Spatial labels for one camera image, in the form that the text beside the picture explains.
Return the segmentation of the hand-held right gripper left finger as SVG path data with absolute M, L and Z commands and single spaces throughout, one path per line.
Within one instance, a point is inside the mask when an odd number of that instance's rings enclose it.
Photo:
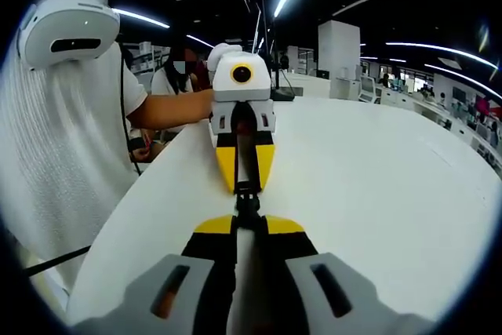
M 76 334 L 224 334 L 236 287 L 236 218 L 206 220 L 180 254 L 133 280 L 110 313 L 73 326 Z

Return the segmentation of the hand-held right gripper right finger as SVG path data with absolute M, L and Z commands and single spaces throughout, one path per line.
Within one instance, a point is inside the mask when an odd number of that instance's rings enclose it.
M 398 313 L 375 285 L 332 253 L 320 253 L 295 221 L 263 218 L 263 262 L 278 334 L 428 334 L 433 322 Z

